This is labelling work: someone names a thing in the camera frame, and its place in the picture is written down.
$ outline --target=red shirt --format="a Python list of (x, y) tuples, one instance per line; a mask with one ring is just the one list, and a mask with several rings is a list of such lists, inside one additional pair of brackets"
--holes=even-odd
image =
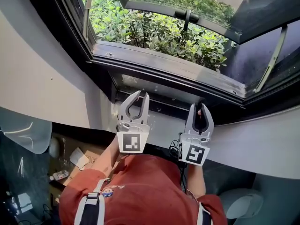
[[(79, 201), (92, 192), (102, 172), (79, 172), (60, 197), (62, 225), (74, 224)], [(199, 206), (180, 188), (176, 164), (152, 155), (130, 155), (122, 159), (112, 180), (102, 188), (106, 225), (194, 225)], [(221, 201), (216, 195), (197, 199), (210, 212), (214, 225), (227, 224)]]

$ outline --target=white strap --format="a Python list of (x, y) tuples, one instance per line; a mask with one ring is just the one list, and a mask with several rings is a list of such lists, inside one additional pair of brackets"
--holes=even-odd
[[(101, 187), (105, 181), (107, 181), (108, 178), (104, 178), (99, 180), (97, 186), (95, 187), (94, 191), (92, 193), (89, 193), (89, 196), (93, 196), (93, 193), (99, 193), (101, 190)], [(99, 195), (99, 216), (98, 216), (98, 224), (102, 225), (104, 224), (104, 214), (105, 214), (105, 202), (104, 202), (104, 197), (102, 195)], [(83, 216), (83, 210), (85, 207), (85, 204), (91, 204), (91, 205), (96, 205), (97, 200), (96, 199), (87, 199), (87, 197), (83, 197), (78, 205), (76, 216), (75, 216), (75, 221), (74, 225), (79, 225), (81, 222), (81, 218)]]
[(208, 212), (201, 204), (199, 203), (199, 211), (198, 211), (198, 219), (197, 219), (197, 225), (202, 225), (203, 224), (203, 212), (206, 212), (207, 214), (210, 215), (210, 212)]
[(101, 187), (102, 187), (103, 183), (104, 183), (106, 180), (108, 180), (108, 178), (104, 178), (104, 179), (99, 180), (99, 182), (98, 182), (98, 184), (97, 184), (97, 186), (95, 187), (95, 189), (94, 189), (93, 192), (98, 192), (98, 193), (99, 193), (99, 192), (101, 191)]
[(203, 206), (201, 203), (199, 203), (197, 225), (202, 225), (202, 224), (203, 224)]
[(79, 225), (80, 222), (81, 222), (81, 217), (83, 216), (83, 210), (84, 210), (85, 202), (86, 202), (86, 197), (83, 197), (79, 202), (77, 212), (76, 212), (76, 216), (75, 216), (74, 225)]
[(105, 214), (105, 201), (102, 195), (99, 195), (99, 215), (97, 225), (104, 224), (104, 214)]

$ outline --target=shoulder strap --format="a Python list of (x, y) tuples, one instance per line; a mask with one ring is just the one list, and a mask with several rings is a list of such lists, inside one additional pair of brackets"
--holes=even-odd
[(208, 212), (201, 203), (199, 203), (197, 225), (213, 225), (210, 212)]
[(104, 197), (100, 194), (101, 187), (105, 181), (107, 181), (108, 178), (99, 180), (97, 186), (95, 187), (94, 191), (89, 193), (87, 196), (84, 196), (78, 205), (74, 225), (84, 225), (84, 224), (90, 224), (89, 221), (84, 221), (85, 213), (88, 215), (88, 208), (89, 205), (96, 206), (92, 210), (98, 210), (98, 219), (97, 219), (97, 225), (103, 225), (104, 224), (104, 214), (105, 214), (105, 201)]

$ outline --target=white paper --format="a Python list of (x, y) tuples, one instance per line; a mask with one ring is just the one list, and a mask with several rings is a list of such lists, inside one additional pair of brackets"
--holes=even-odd
[(84, 166), (89, 163), (89, 159), (83, 154), (80, 148), (76, 148), (72, 152), (70, 161), (75, 164), (80, 170), (83, 170)]

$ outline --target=open window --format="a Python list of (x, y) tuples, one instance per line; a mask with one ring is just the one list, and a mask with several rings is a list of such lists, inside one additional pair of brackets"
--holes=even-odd
[(216, 124), (300, 102), (300, 0), (31, 2), (113, 102), (142, 89), (184, 118), (201, 101)]

